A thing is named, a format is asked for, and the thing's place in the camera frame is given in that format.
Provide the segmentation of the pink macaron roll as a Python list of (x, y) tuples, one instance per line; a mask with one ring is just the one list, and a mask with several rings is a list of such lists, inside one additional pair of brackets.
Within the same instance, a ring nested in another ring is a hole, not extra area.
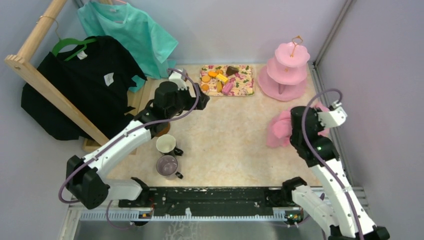
[(234, 87), (234, 84), (232, 82), (228, 82), (222, 88), (221, 93), (225, 96), (228, 96), (230, 95), (233, 87)]

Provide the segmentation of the chocolate cake slice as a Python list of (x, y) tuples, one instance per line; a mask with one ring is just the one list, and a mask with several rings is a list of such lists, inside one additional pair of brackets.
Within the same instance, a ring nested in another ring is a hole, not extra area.
[(229, 77), (229, 76), (237, 74), (238, 72), (239, 72), (239, 69), (237, 67), (230, 65), (227, 67), (225, 74)]

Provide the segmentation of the floral serving tray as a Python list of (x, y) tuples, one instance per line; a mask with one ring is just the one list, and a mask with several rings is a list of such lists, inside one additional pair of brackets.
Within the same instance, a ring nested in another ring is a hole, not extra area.
[[(227, 76), (226, 69), (228, 66), (234, 66), (239, 69), (239, 72)], [(202, 76), (208, 75), (209, 71), (214, 71), (218, 74), (223, 74), (228, 77), (227, 83), (233, 83), (233, 88), (230, 95), (222, 94), (222, 89), (225, 84), (216, 78), (210, 79), (210, 82), (204, 83), (201, 81)], [(209, 91), (203, 92), (210, 97), (247, 97), (255, 94), (255, 75), (254, 67), (249, 64), (216, 64), (216, 65), (204, 65), (199, 71), (199, 83), (200, 89), (203, 84), (209, 85)]]

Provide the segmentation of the pink cloth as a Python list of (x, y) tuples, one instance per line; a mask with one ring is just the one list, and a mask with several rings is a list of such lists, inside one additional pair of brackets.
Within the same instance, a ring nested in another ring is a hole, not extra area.
[[(298, 113), (299, 115), (296, 115), (295, 118), (300, 120), (305, 108), (304, 105), (294, 106), (274, 116), (267, 126), (266, 145), (270, 148), (289, 146), (291, 144), (290, 137), (293, 133), (291, 111), (294, 110)], [(305, 126), (311, 144), (317, 141), (319, 136), (327, 137), (330, 132), (329, 129), (325, 129), (318, 123), (318, 118), (313, 116), (313, 114), (329, 111), (330, 109), (321, 102), (313, 104), (307, 111)]]

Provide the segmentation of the pink three-tier cake stand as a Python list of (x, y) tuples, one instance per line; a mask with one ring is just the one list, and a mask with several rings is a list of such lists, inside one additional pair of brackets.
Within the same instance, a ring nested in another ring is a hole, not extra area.
[(305, 93), (311, 56), (303, 42), (298, 35), (288, 43), (281, 43), (259, 71), (257, 83), (265, 95), (288, 102)]

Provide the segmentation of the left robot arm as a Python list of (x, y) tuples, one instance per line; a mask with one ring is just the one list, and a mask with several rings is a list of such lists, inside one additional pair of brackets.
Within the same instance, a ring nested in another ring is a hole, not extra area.
[(164, 81), (129, 124), (110, 141), (86, 156), (76, 155), (67, 161), (65, 187), (88, 210), (107, 201), (124, 201), (144, 207), (149, 203), (149, 187), (137, 177), (127, 180), (108, 179), (109, 172), (133, 150), (157, 136), (170, 121), (179, 120), (193, 110), (203, 110), (210, 97), (193, 84), (188, 87)]

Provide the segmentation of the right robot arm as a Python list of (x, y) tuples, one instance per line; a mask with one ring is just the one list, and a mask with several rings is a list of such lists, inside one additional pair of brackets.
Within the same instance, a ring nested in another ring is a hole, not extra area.
[(320, 226), (328, 240), (388, 240), (390, 234), (378, 226), (361, 205), (343, 169), (333, 142), (319, 133), (341, 126), (347, 114), (335, 103), (329, 111), (307, 106), (290, 110), (290, 144), (319, 179), (329, 203), (325, 203), (301, 177), (282, 184), (281, 199), (298, 205)]

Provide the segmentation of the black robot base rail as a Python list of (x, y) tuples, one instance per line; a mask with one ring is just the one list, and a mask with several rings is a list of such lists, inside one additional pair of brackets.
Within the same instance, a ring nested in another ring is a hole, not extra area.
[(280, 187), (151, 187), (120, 208), (148, 208), (155, 217), (271, 217), (301, 211), (284, 200)]

